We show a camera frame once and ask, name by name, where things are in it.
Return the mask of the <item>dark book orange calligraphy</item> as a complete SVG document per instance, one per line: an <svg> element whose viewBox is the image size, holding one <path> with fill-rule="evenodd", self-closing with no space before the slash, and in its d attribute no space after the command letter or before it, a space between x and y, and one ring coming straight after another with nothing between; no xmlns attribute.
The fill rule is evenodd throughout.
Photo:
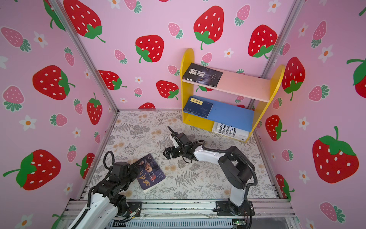
<svg viewBox="0 0 366 229"><path fill-rule="evenodd" d="M133 163L139 170L137 181L144 193L157 187L166 176L151 154L147 154Z"/></svg>

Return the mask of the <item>navy book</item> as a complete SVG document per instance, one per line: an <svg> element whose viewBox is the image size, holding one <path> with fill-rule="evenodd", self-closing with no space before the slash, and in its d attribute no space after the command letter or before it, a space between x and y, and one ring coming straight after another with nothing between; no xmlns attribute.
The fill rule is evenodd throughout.
<svg viewBox="0 0 366 229"><path fill-rule="evenodd" d="M208 118L212 107L212 103L190 96L186 105L184 106L184 112L203 118Z"/></svg>

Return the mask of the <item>white book black spanish text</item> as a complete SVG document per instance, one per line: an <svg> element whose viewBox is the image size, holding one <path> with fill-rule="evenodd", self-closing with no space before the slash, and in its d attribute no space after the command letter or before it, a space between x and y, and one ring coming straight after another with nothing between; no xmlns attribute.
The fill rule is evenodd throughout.
<svg viewBox="0 0 366 229"><path fill-rule="evenodd" d="M238 129L233 126L225 125L222 123L214 122L212 132L221 134L227 137L231 137L240 141L246 141L249 137L249 132Z"/></svg>

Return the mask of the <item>black book white chinese title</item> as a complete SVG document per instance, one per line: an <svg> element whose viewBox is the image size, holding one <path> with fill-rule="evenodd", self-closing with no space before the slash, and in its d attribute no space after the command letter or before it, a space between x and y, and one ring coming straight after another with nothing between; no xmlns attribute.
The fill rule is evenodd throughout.
<svg viewBox="0 0 366 229"><path fill-rule="evenodd" d="M182 78L201 85L217 87L222 75L223 72L191 63Z"/></svg>

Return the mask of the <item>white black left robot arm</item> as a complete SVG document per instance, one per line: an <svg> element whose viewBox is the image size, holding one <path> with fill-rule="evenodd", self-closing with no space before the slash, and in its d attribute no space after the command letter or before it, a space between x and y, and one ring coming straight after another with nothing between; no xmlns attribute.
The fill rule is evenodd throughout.
<svg viewBox="0 0 366 229"><path fill-rule="evenodd" d="M138 177L139 169L127 162L115 162L112 151L103 158L103 165L108 170L105 178L90 188L87 203L70 229L105 229L115 217L121 217L121 223L127 223L138 217L142 202L128 203L120 192L127 191L130 184Z"/></svg>

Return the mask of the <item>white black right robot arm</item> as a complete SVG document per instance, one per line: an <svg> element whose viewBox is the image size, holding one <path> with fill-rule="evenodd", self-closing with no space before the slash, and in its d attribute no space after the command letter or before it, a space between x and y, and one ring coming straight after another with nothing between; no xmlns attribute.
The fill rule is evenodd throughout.
<svg viewBox="0 0 366 229"><path fill-rule="evenodd" d="M205 161L219 165L232 185L228 201L218 201L213 212L219 216L253 216L252 202L247 196L250 187L257 186L258 179L253 163L239 148L235 146L230 146L226 150L207 148L204 140L192 142L184 133L177 133L170 127L168 129L174 146L164 150L163 155L166 159L181 157L187 164L193 161Z"/></svg>

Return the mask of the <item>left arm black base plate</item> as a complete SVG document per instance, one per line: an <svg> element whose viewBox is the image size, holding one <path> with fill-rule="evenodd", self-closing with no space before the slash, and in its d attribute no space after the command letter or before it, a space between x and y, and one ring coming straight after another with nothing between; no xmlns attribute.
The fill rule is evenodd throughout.
<svg viewBox="0 0 366 229"><path fill-rule="evenodd" d="M139 217L141 214L142 204L143 203L140 201L121 202L117 205L118 213L116 216L122 218Z"/></svg>

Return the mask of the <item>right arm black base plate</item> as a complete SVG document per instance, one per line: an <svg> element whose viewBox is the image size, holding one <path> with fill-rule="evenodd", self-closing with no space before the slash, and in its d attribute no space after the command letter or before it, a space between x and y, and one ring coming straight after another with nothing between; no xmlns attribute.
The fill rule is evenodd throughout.
<svg viewBox="0 0 366 229"><path fill-rule="evenodd" d="M242 205L236 206L229 199L225 201L217 201L215 203L215 209L218 216L254 216L255 211L253 203L249 200L245 200Z"/></svg>

